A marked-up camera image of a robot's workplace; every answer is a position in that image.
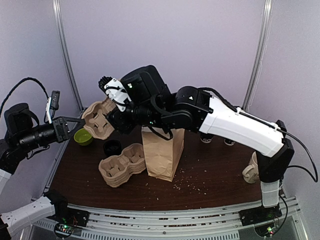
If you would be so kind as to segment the brown pulp cup carrier stack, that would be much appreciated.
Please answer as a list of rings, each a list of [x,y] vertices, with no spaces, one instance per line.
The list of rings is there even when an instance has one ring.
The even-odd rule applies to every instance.
[[[132,175],[140,174],[146,168],[144,148],[140,143],[127,146],[120,155],[105,158],[98,165],[105,183],[112,188],[126,183]]]

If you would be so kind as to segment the single brown pulp cup carrier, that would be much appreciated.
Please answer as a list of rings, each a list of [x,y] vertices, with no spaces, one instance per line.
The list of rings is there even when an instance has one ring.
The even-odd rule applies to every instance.
[[[106,140],[115,130],[107,120],[108,113],[114,109],[118,109],[118,107],[107,95],[105,100],[92,103],[81,117],[85,120],[84,129],[93,138]]]

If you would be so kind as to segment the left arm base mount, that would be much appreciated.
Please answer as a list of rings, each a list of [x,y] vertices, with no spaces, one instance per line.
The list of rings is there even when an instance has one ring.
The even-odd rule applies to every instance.
[[[53,233],[59,239],[66,239],[73,234],[81,233],[87,226],[90,213],[86,210],[76,209],[60,204],[55,207],[56,213],[49,216],[48,219],[55,221]]]

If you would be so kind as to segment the brown paper takeout bag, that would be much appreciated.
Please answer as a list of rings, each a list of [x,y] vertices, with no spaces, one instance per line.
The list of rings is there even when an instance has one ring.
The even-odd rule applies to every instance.
[[[148,127],[141,128],[142,145],[148,175],[172,182],[184,150],[185,130],[172,130],[173,138],[162,139]]]

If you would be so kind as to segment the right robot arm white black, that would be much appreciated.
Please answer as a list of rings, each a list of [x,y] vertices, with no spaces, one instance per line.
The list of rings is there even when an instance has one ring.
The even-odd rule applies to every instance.
[[[280,181],[295,152],[283,121],[255,117],[210,87],[184,86],[172,93],[153,65],[121,79],[104,76],[98,86],[116,105],[106,119],[121,134],[142,126],[153,133],[162,129],[160,136],[170,140],[174,129],[184,129],[254,149],[262,196],[256,216],[266,221],[276,212]]]

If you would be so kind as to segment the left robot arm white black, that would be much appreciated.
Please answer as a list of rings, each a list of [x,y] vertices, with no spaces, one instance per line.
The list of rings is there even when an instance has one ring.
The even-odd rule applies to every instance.
[[[48,149],[52,143],[69,140],[85,125],[85,120],[74,117],[56,117],[40,124],[27,103],[19,103],[4,112],[5,137],[0,141],[0,188],[15,173],[19,163],[32,158],[38,148]],[[66,223],[72,218],[67,199],[56,190],[50,190],[36,201],[17,210],[0,215],[0,238],[10,240],[16,233],[46,218],[57,217]]]

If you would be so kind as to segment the black paper coffee cup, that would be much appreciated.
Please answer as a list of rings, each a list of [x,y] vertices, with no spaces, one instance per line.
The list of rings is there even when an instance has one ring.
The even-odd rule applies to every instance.
[[[200,140],[205,143],[209,144],[212,142],[214,135],[213,134],[206,134],[206,133],[200,133]]]

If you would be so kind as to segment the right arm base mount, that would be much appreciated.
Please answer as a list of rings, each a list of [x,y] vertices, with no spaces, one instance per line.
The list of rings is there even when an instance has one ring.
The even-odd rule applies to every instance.
[[[263,205],[244,209],[239,211],[239,218],[242,226],[254,225],[255,233],[262,238],[271,238],[284,225],[288,214],[284,216],[284,220],[280,223],[280,217],[283,216],[278,203],[273,207],[264,207]]]

